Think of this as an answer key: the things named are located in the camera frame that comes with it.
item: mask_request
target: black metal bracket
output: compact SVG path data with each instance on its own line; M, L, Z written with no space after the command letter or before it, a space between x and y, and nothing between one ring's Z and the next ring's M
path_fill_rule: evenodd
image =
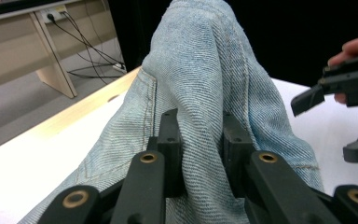
M99 193L75 186L59 194L38 223L165 222L165 199L185 192L177 110L161 117L158 137L136 154L127 177ZM257 151L251 136L224 113L222 162L236 198L245 198L251 223L358 223L358 186L340 186L334 197L308 187L283 157Z

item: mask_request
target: dark background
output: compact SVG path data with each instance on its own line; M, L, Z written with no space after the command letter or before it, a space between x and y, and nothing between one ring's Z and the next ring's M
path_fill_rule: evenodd
M168 0L109 0L127 70L142 63ZM327 60L358 37L358 0L227 0L271 77L313 86Z

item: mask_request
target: electrical socket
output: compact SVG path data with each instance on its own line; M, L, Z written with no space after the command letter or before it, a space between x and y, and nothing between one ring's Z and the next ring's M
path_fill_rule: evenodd
M51 20L48 19L48 14L51 14L54 16L55 21L59 21L62 19L66 19L65 15L63 15L63 12L68 12L66 10L65 5L56 6L56 7L50 7L40 10L40 13L42 14L43 22L44 23L50 23Z

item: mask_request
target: black cable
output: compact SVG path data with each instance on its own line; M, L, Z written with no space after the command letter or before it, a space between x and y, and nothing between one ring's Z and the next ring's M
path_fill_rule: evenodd
M103 41L101 40L100 36L98 35L97 31L95 30L95 25L94 25L94 21L92 20L90 14L89 14L89 9L87 7L87 2L84 2L84 8L86 9L86 14L89 17L89 21L91 22L91 27L92 30L94 31L94 33L97 35L98 40L100 40L100 44L101 44L101 52L103 52Z
M77 40L79 40L77 37L75 37L75 36L72 35L71 33L67 32L66 30L64 30L63 28L61 28L61 26L60 26L59 24L57 24L57 22L54 20L54 16L53 16L53 15L48 14L48 18L53 22L53 24L55 24L55 25L56 25L57 27L59 27L61 30L65 31L67 34L69 34L69 35L73 36L74 38L76 38ZM74 25L75 29L79 32L81 38L83 39L83 41L81 41L81 40L79 40L79 41L80 41L81 43L83 43L84 46L86 47L86 52L87 52L88 55L89 55L89 59L91 60L91 64L92 64L92 67L94 68L95 74L101 79L101 81L102 81L104 84L107 85L107 82L105 82L105 81L101 78L100 74L98 73L97 69L95 68L94 62L92 61L91 54L90 54L90 51L89 51L89 46L86 44L86 41L87 41L86 37L83 36L83 34L81 34L80 30L78 29L77 24L73 24L73 25Z
M85 60L85 61L87 61L87 62L89 62L89 63L91 63L91 61L89 60L89 59L87 59L87 58L84 58L83 56L81 56L79 53L77 54L80 58L82 58L83 60ZM111 65L111 66L113 66L114 64L113 63L99 63L99 62L94 62L94 63L98 63L99 65Z
M107 64L107 65L95 65L96 67L104 67L104 66L111 66L111 64ZM84 69L88 69L88 68L92 68L92 66L87 66L87 67L82 67L82 68L77 68L77 69L73 69L69 72L76 72L76 71L80 71L80 70L84 70Z
M78 74L78 73L74 73L74 72L67 72L73 76L76 76L76 77L82 77L82 78L119 78L121 76L111 76L111 77L93 77L93 76L88 76L88 75L82 75L82 74Z
M121 64L121 65L124 64L124 63L122 63L122 62L120 62L120 61L118 61L118 60L112 58L111 56L105 54L104 52L102 52L102 51L100 51L100 50L94 48L94 47L91 45L91 43L87 40L87 38L84 37L83 34L80 32L80 30L79 30L79 28L78 28L78 26L77 26L77 23L75 22L74 18L72 18L72 16L69 15L69 13L66 12L66 11L64 11L62 14L66 17L66 19L68 19L69 22L72 23L72 25L75 27L75 29L77 29L77 31L79 32L80 36L81 36L82 38L84 38L85 41L81 41L79 38L77 38L76 36L70 34L70 33L67 32L66 30L63 30L61 27L60 27L60 29L62 29L62 30L65 31L67 34L69 34L69 35L71 35L72 37L74 37L76 40L78 40L78 41L80 41L80 42L85 42L84 44L86 44L86 45L89 46L90 48L94 49L94 50L95 50L102 58L104 58L107 62L111 63L111 62L110 62L109 60L107 60L103 55L105 55L106 57L108 57L108 58L110 58L111 60L115 61L116 63L119 63L119 64Z

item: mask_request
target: denim fabric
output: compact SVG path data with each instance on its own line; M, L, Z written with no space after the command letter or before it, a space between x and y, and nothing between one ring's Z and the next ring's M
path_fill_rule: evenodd
M304 181L322 189L310 146L295 137L277 89L257 62L229 7L220 0L172 1L124 104L87 158L21 223L38 220L73 185L98 190L123 178L131 157L158 135L160 115L178 108L186 195L167 200L167 223L247 223L219 156L223 111L248 130L257 149L282 155Z

